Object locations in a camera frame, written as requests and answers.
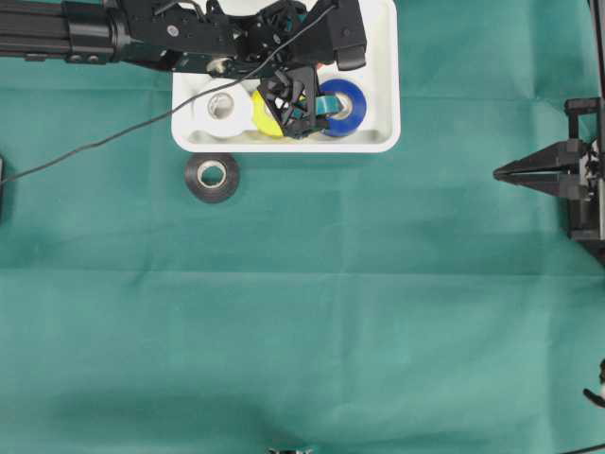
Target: roll of tape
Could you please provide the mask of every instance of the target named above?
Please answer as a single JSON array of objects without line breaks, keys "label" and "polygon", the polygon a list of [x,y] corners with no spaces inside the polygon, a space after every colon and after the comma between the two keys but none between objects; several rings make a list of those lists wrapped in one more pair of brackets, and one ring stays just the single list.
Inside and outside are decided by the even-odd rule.
[{"label": "roll of tape", "polygon": [[348,80],[332,79],[324,82],[320,90],[326,95],[335,95],[343,106],[340,113],[328,118],[330,126],[323,133],[345,137],[357,131],[368,112],[368,101],[359,87]]},{"label": "roll of tape", "polygon": [[253,122],[258,130],[271,137],[284,137],[282,128],[277,123],[271,112],[268,110],[265,100],[261,94],[256,91],[252,95],[252,103],[254,104]]},{"label": "roll of tape", "polygon": [[[214,79],[202,90],[212,90],[228,82]],[[193,109],[199,130],[218,139],[236,137],[252,128],[252,100],[240,84],[202,96],[195,101]]]}]

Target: table surface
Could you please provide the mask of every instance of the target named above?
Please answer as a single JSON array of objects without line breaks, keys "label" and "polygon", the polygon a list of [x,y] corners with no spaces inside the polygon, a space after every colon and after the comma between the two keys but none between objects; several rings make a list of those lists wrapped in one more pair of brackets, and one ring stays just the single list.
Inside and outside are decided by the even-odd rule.
[{"label": "table surface", "polygon": [[[602,443],[581,390],[603,269],[557,201],[492,177],[596,96],[585,3],[399,1],[403,134],[383,155],[241,156],[210,206],[164,122],[8,186],[0,450]],[[170,105],[170,76],[137,67],[0,67],[8,173]]]}]

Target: black tape roll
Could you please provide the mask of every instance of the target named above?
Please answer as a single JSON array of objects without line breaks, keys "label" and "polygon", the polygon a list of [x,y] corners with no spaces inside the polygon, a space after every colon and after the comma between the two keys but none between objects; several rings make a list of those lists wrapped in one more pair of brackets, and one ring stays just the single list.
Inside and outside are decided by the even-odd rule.
[{"label": "black tape roll", "polygon": [[[205,182],[204,172],[212,167],[221,171],[222,178],[216,183]],[[228,153],[197,153],[187,162],[185,183],[201,201],[221,203],[231,197],[239,186],[239,165]]]}]

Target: white plastic bin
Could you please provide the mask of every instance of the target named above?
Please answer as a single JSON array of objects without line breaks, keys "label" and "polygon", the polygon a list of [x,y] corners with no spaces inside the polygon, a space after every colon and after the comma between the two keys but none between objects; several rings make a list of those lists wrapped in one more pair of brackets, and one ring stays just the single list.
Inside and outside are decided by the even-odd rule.
[{"label": "white plastic bin", "polygon": [[[308,8],[313,0],[303,0]],[[221,0],[227,14],[253,14],[266,7],[271,0]],[[312,134],[303,140],[271,138],[250,125],[250,130],[230,139],[216,139],[197,125],[193,106],[189,105],[172,117],[172,135],[187,151],[224,153],[380,153],[391,149],[401,135],[399,98],[399,53],[397,9],[392,0],[360,0],[361,13],[368,37],[366,67],[340,73],[337,66],[320,69],[320,83],[328,79],[347,79],[364,92],[368,100],[368,114],[356,133],[345,138]],[[175,74],[173,76],[172,105],[178,106],[187,98],[201,92],[209,76]],[[243,83],[253,93],[258,80]]]}]

